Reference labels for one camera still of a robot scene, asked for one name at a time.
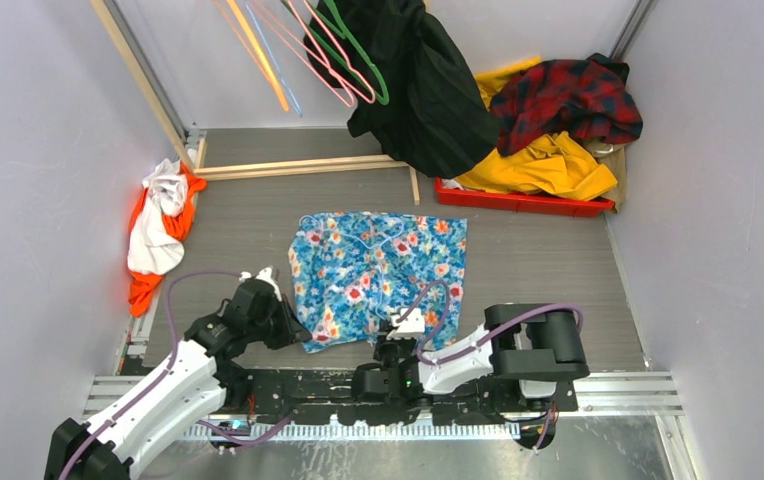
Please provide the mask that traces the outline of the blue patterned garment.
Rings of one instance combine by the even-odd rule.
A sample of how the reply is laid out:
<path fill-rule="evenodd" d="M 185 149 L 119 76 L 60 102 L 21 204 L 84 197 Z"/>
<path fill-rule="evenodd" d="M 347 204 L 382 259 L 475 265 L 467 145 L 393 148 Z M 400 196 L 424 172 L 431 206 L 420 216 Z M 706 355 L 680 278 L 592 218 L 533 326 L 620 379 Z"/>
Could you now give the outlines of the blue patterned garment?
<path fill-rule="evenodd" d="M 395 215 L 403 219 L 405 232 L 385 245 L 384 253 L 372 256 L 340 233 L 331 237 L 297 230 L 288 260 L 296 315 L 312 335 L 303 344 L 306 352 L 372 342 L 382 322 L 408 307 L 419 308 L 427 317 L 425 330 L 437 333 L 428 349 L 441 349 L 456 339 L 464 296 L 467 220 L 369 211 L 312 215 L 370 243 L 398 230 L 393 225 Z M 382 260 L 386 277 L 384 319 L 372 312 L 379 293 L 374 258 Z"/>

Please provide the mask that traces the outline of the blue hanger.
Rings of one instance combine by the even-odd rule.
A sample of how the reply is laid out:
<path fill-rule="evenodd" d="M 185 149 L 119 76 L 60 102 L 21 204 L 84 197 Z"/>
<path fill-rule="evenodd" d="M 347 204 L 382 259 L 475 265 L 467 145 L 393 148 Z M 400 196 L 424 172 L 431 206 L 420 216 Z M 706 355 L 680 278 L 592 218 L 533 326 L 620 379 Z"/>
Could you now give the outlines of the blue hanger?
<path fill-rule="evenodd" d="M 319 233 L 329 233 L 331 237 L 333 237 L 335 233 L 340 233 L 343 237 L 357 242 L 365 252 L 375 256 L 376 253 L 384 253 L 384 246 L 392 243 L 395 237 L 398 237 L 405 232 L 405 223 L 403 219 L 400 216 L 395 215 L 393 220 L 393 225 L 397 226 L 398 230 L 395 233 L 384 233 L 381 239 L 376 243 L 370 243 L 368 240 L 362 239 L 361 236 L 344 233 L 338 226 L 329 226 L 326 221 L 317 218 L 316 215 L 302 216 L 298 220 L 297 226 L 299 230 L 308 229 L 309 231 L 318 231 Z M 386 277 L 384 267 L 382 266 L 382 260 L 374 258 L 373 266 L 374 270 L 379 273 L 379 293 L 377 294 L 376 305 L 372 309 L 372 312 L 380 319 L 384 319 L 387 314 L 388 303 L 383 302 L 385 294 L 382 292 L 382 287 Z"/>
<path fill-rule="evenodd" d="M 264 48 L 264 51 L 266 52 L 266 56 L 269 60 L 269 63 L 271 65 L 271 68 L 279 82 L 279 85 L 282 89 L 282 92 L 286 95 L 286 100 L 288 101 L 290 108 L 293 110 L 293 112 L 300 118 L 303 117 L 303 110 L 301 107 L 301 104 L 299 103 L 298 99 L 296 98 L 293 90 L 289 86 L 287 79 L 285 75 L 282 72 L 282 69 L 277 61 L 276 55 L 273 53 L 272 48 L 267 40 L 267 37 L 264 33 L 263 28 L 261 27 L 261 24 L 259 22 L 259 17 L 256 15 L 255 10 L 252 7 L 252 4 L 249 1 L 244 2 L 244 8 L 246 9 L 247 13 L 250 15 L 253 26 L 255 30 L 257 31 L 261 44 Z"/>

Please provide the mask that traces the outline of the black pleated skirt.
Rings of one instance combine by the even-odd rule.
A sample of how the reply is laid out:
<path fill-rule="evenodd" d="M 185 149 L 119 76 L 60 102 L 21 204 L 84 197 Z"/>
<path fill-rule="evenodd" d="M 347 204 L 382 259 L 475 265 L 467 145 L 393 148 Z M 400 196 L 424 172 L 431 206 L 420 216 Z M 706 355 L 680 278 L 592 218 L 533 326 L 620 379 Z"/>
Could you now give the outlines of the black pleated skirt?
<path fill-rule="evenodd" d="M 347 121 L 383 153 L 429 177 L 472 170 L 494 148 L 499 121 L 487 110 L 464 56 L 421 1 L 336 1 L 380 68 L 390 103 L 359 105 Z"/>

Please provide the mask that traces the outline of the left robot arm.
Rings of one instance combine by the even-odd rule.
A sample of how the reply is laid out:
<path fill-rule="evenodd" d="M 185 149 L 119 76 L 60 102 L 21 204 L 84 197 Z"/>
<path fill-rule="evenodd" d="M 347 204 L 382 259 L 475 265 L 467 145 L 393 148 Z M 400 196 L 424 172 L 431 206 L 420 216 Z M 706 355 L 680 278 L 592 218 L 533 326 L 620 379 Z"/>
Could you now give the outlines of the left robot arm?
<path fill-rule="evenodd" d="M 260 342 L 270 350 L 309 340 L 276 270 L 242 272 L 232 297 L 171 333 L 171 353 L 127 393 L 89 419 L 66 419 L 53 432 L 46 479 L 138 479 L 182 433 L 222 409 L 251 402 L 253 377 L 236 363 Z"/>

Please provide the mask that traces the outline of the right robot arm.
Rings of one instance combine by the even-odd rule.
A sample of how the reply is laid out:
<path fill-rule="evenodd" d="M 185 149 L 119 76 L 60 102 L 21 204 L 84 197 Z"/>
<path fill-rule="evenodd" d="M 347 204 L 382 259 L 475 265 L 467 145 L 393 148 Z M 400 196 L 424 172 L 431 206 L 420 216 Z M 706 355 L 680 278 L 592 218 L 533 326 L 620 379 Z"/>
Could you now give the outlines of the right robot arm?
<path fill-rule="evenodd" d="M 470 335 L 427 350 L 425 314 L 404 309 L 385 323 L 373 362 L 358 367 L 351 395 L 359 402 L 395 404 L 452 394 L 482 378 L 513 382 L 516 403 L 535 411 L 562 382 L 590 374 L 581 340 L 583 315 L 566 303 L 498 304 Z"/>

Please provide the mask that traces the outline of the pink hanger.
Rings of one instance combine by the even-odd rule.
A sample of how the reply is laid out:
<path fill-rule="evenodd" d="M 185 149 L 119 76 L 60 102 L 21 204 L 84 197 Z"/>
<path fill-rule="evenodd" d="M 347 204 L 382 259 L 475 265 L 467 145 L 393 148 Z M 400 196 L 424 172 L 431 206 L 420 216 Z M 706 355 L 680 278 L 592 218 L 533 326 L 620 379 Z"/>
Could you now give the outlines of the pink hanger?
<path fill-rule="evenodd" d="M 375 103 L 380 94 L 369 79 L 353 64 L 341 43 L 340 30 L 330 25 L 310 1 L 301 1 L 308 12 L 304 19 L 293 1 L 281 1 L 290 17 L 302 28 L 303 37 L 283 22 L 264 1 L 248 1 L 249 10 L 259 15 L 267 27 L 305 64 L 321 83 L 346 107 L 355 108 L 359 102 Z"/>

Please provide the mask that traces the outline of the green hanger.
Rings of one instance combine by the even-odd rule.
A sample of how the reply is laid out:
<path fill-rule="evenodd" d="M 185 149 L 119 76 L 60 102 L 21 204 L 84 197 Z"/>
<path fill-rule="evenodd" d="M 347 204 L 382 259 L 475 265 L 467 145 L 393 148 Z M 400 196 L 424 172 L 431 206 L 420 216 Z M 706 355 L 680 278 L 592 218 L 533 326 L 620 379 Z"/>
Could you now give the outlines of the green hanger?
<path fill-rule="evenodd" d="M 348 26 L 346 16 L 341 12 L 339 4 L 336 1 L 320 1 L 315 7 L 328 18 L 331 26 L 341 31 L 339 34 L 341 43 L 347 49 L 353 64 L 369 79 L 379 92 L 380 97 L 373 104 L 388 105 L 391 97 L 386 80 L 380 68 L 372 60 L 369 52 Z"/>

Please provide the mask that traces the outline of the orange hanger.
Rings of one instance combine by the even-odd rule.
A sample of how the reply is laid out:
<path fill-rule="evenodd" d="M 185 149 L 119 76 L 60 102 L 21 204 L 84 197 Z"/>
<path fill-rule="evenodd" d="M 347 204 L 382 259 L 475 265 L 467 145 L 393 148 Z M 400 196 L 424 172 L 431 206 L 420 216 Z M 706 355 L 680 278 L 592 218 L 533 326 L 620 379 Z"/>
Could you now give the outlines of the orange hanger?
<path fill-rule="evenodd" d="M 259 40 L 250 20 L 242 12 L 237 1 L 216 0 L 214 5 L 235 34 L 237 40 L 252 58 L 254 64 L 266 79 L 284 112 L 291 110 L 287 95 L 271 63 L 264 46 Z"/>

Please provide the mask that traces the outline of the white and orange clothes pile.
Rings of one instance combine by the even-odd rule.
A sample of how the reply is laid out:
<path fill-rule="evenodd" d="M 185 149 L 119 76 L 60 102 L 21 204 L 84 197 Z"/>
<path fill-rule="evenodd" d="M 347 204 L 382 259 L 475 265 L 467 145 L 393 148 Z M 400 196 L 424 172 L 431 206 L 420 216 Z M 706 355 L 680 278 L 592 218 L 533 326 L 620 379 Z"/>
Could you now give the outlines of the white and orange clothes pile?
<path fill-rule="evenodd" d="M 196 215 L 196 198 L 207 188 L 207 181 L 183 161 L 164 159 L 141 185 L 128 224 L 126 257 L 131 276 L 129 313 L 135 318 L 150 310 L 164 276 L 183 260 L 184 241 Z"/>

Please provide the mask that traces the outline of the red plastic bin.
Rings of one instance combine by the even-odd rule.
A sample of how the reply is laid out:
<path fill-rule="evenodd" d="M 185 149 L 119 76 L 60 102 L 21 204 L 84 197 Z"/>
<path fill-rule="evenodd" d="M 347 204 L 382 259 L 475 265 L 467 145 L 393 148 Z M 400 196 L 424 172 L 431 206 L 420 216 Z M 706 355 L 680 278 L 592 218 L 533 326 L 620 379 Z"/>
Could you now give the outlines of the red plastic bin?
<path fill-rule="evenodd" d="M 545 195 L 459 190 L 445 187 L 441 179 L 434 180 L 434 190 L 438 202 L 443 205 L 575 218 L 593 218 L 611 211 L 615 205 L 613 201 L 603 198 L 578 201 Z"/>

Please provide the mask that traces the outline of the wooden clothes rack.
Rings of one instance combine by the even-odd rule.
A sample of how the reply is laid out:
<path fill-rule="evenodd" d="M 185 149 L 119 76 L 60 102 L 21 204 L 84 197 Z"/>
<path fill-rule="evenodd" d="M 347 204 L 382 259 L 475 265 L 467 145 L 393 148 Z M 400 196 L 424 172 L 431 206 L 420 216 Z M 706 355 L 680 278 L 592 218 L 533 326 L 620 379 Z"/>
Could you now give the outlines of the wooden clothes rack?
<path fill-rule="evenodd" d="M 205 157 L 207 141 L 205 137 L 197 140 L 194 157 L 187 152 L 187 134 L 179 129 L 170 118 L 168 109 L 159 98 L 155 83 L 150 80 L 144 68 L 145 62 L 136 55 L 132 44 L 134 35 L 124 29 L 126 22 L 116 3 L 113 1 L 92 1 L 90 3 L 100 23 L 117 49 L 120 57 L 135 80 L 138 89 L 146 100 L 154 117 L 159 122 L 164 134 L 170 141 L 182 163 L 197 176 L 208 181 L 240 180 L 278 176 L 323 174 L 346 171 L 363 171 L 392 168 L 406 168 L 409 171 L 410 188 L 413 203 L 421 203 L 417 171 L 404 162 L 398 162 L 387 155 L 368 155 L 355 157 L 336 157 L 323 159 L 304 159 L 278 161 L 271 163 L 240 164 L 225 167 L 207 167 Z"/>

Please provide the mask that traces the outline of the yellow garment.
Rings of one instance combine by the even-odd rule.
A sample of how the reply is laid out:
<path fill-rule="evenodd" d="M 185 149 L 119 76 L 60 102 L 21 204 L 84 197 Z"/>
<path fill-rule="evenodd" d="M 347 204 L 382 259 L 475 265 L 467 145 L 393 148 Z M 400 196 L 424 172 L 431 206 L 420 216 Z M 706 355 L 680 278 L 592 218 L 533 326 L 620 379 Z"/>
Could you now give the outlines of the yellow garment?
<path fill-rule="evenodd" d="M 620 147 L 606 147 L 592 139 L 584 146 L 567 133 L 548 133 L 510 156 L 494 150 L 469 172 L 456 179 L 465 190 L 495 194 L 547 194 L 590 201 L 598 197 L 618 203 L 623 198 L 625 157 Z"/>

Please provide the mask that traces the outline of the red plaid shirt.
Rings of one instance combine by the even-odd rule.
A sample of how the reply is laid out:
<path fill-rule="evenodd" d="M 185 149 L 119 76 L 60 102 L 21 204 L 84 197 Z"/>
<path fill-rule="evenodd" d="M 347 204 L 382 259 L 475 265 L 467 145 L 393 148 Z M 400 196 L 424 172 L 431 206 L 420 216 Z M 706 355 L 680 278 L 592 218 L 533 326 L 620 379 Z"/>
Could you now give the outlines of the red plaid shirt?
<path fill-rule="evenodd" d="M 629 74 L 627 63 L 599 53 L 543 61 L 515 74 L 489 103 L 500 124 L 497 151 L 511 156 L 562 132 L 577 142 L 638 140 L 643 119 L 627 90 Z"/>

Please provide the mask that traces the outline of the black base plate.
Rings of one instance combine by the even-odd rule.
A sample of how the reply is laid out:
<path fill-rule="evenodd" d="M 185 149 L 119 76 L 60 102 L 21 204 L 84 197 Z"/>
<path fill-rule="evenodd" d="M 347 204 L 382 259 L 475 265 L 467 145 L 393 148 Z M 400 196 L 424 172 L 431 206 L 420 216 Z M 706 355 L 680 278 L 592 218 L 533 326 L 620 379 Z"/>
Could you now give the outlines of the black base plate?
<path fill-rule="evenodd" d="M 215 413 L 267 424 L 289 416 L 298 425 L 324 425 L 331 419 L 346 426 L 411 425 L 429 418 L 434 426 L 453 426 L 539 420 L 550 407 L 560 413 L 579 408 L 571 382 L 559 383 L 550 399 L 529 400 L 518 382 L 487 376 L 451 394 L 386 403 L 355 399 L 352 377 L 344 369 L 250 369 L 241 391 L 229 393 Z"/>

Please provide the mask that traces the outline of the aluminium frame post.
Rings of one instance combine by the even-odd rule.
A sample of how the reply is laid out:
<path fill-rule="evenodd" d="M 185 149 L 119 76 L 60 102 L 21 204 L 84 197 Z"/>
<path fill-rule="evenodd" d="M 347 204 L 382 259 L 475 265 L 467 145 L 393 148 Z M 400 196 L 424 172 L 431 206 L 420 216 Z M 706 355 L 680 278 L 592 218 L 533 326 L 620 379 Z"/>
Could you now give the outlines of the aluminium frame post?
<path fill-rule="evenodd" d="M 172 104 L 169 94 L 162 85 L 158 74 L 153 68 L 146 51 L 138 40 L 125 13 L 117 1 L 103 0 L 98 4 L 108 15 L 111 27 L 107 27 L 113 41 L 121 41 L 118 48 L 123 60 L 127 63 L 130 73 L 138 84 L 150 108 L 159 123 L 165 129 L 170 140 L 178 140 L 185 144 L 188 130 L 184 126 L 179 113 Z"/>

